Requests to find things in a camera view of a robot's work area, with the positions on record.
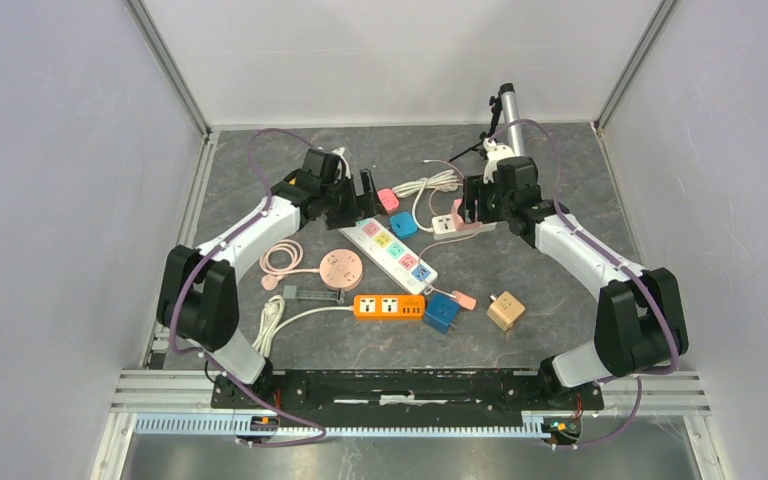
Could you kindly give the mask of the pink white cube adapter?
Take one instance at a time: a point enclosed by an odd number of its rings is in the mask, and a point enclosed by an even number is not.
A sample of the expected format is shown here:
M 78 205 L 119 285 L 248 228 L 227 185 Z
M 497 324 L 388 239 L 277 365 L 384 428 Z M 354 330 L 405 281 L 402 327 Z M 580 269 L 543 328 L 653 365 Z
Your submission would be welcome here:
M 460 213 L 460 207 L 462 205 L 461 199 L 453 201 L 450 215 L 452 217 L 453 228 L 456 232 L 474 231 L 483 227 L 481 222 L 467 222 Z

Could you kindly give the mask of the pink plug adapter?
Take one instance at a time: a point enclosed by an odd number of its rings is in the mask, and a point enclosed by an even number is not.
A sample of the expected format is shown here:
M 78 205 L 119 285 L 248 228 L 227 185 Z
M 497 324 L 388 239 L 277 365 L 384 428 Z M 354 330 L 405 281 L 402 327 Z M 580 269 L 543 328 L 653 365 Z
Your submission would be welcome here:
M 391 215 L 399 209 L 400 200 L 392 189 L 380 189 L 377 191 L 377 195 L 387 215 Z

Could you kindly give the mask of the small white power strip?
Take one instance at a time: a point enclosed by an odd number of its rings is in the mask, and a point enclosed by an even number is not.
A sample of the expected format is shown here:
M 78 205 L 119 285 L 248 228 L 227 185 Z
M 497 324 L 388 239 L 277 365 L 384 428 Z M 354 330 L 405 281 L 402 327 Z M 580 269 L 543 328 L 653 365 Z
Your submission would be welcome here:
M 476 233 L 493 231 L 496 223 L 465 223 L 457 214 L 435 216 L 432 219 L 432 236 L 435 240 L 453 240 Z

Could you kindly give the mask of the long white power strip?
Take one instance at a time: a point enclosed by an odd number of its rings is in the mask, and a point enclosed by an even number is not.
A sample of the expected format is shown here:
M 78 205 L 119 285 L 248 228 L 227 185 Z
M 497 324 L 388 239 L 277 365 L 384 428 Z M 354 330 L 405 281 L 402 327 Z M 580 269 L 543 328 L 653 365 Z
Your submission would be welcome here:
M 378 220 L 338 230 L 408 294 L 430 294 L 438 272 Z

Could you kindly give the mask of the light blue cube adapter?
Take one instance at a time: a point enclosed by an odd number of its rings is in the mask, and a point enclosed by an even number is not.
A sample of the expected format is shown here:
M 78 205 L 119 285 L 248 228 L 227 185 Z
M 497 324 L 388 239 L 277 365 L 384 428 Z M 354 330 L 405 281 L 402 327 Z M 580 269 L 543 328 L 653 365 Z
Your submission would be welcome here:
M 419 231 L 414 216 L 407 211 L 391 215 L 389 217 L 389 225 L 390 230 L 400 240 L 410 238 Z

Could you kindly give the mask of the pink round power socket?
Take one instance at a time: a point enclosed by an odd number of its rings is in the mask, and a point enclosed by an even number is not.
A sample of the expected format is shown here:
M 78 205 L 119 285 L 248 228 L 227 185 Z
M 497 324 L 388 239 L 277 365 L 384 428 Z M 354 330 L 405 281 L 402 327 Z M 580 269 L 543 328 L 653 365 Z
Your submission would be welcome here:
M 320 262 L 318 273 L 323 283 L 332 290 L 350 291 L 363 278 L 363 264 L 352 250 L 336 249 L 326 254 Z

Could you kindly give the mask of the salmon small cube adapter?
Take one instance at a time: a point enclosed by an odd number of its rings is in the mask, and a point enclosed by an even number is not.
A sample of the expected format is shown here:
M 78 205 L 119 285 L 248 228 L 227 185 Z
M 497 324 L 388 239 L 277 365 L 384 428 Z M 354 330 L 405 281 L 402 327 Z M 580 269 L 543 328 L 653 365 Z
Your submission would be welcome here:
M 477 300 L 470 295 L 463 292 L 454 290 L 452 292 L 452 299 L 463 309 L 472 311 L 477 305 Z

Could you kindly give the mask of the blue cube socket adapter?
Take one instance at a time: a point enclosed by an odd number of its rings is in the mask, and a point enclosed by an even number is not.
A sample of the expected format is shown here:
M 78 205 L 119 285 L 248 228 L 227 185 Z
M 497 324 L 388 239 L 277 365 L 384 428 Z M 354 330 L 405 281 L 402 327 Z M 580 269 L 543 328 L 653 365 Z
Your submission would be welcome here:
M 441 334 L 447 334 L 454 323 L 460 306 L 449 296 L 435 292 L 428 297 L 422 321 Z

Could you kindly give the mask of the beige dragon cube adapter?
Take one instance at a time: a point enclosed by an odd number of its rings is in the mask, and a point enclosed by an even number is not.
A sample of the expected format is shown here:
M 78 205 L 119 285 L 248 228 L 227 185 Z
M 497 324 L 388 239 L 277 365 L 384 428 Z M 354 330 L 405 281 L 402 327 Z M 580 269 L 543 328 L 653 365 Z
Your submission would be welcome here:
M 487 316 L 502 331 L 509 331 L 525 313 L 525 306 L 508 291 L 491 294 L 489 299 Z

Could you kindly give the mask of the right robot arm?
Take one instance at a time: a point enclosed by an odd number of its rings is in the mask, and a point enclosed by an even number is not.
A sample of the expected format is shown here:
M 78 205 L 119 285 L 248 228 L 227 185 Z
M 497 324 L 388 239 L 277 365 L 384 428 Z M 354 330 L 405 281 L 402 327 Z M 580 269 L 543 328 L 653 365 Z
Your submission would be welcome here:
M 624 258 L 558 200 L 544 198 L 531 158 L 499 160 L 488 175 L 466 177 L 459 212 L 469 223 L 506 223 L 597 302 L 592 339 L 542 362 L 537 392 L 545 405 L 566 406 L 590 382 L 677 369 L 689 339 L 676 276 Z

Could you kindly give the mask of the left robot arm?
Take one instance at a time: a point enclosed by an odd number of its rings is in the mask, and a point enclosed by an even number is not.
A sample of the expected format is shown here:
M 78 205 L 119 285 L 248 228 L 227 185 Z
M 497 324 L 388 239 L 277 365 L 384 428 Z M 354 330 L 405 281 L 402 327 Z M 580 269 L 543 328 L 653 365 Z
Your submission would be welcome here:
M 353 227 L 385 214 L 372 174 L 350 173 L 337 151 L 309 149 L 299 168 L 270 187 L 260 203 L 225 232 L 197 247 L 167 255 L 156 321 L 237 380 L 235 392 L 250 407 L 266 405 L 274 381 L 267 364 L 239 329 L 237 287 L 250 267 L 279 241 L 324 218 L 327 229 Z

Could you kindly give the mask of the silver cylindrical flashlight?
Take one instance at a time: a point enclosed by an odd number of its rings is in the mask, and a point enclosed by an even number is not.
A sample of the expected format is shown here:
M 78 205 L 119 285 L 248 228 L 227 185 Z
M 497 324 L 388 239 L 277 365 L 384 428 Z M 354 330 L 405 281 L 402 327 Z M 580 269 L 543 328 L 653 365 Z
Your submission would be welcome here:
M 505 124 L 510 124 L 520 118 L 515 87 L 512 83 L 504 83 L 499 88 L 499 97 L 502 104 L 502 119 Z M 525 155 L 525 140 L 519 125 L 509 127 L 505 131 L 507 145 L 516 156 Z

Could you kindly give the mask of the orange power strip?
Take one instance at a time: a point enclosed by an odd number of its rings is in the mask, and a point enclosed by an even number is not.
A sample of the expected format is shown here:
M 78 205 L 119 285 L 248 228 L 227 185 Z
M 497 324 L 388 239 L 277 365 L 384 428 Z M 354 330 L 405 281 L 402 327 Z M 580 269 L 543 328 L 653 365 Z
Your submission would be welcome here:
M 425 313 L 422 295 L 357 295 L 352 313 L 358 321 L 420 321 Z

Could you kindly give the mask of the grey plastic bracket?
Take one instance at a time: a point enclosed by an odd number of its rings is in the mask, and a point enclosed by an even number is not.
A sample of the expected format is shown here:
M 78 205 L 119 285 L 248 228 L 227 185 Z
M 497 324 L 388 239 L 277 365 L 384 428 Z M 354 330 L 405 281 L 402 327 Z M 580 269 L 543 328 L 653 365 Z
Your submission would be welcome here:
M 285 285 L 282 290 L 285 300 L 333 302 L 337 305 L 345 304 L 345 294 L 342 290 L 304 290 L 294 285 Z

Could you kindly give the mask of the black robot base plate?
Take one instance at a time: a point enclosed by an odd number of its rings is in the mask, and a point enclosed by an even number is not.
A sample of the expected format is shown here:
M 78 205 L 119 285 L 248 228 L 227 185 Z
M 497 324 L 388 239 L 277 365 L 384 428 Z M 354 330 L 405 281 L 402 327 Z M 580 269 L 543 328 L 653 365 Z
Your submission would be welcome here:
M 510 368 L 276 370 L 252 388 L 285 412 L 280 423 L 327 429 L 508 427 L 524 412 L 600 411 L 593 383 L 556 387 L 535 370 Z

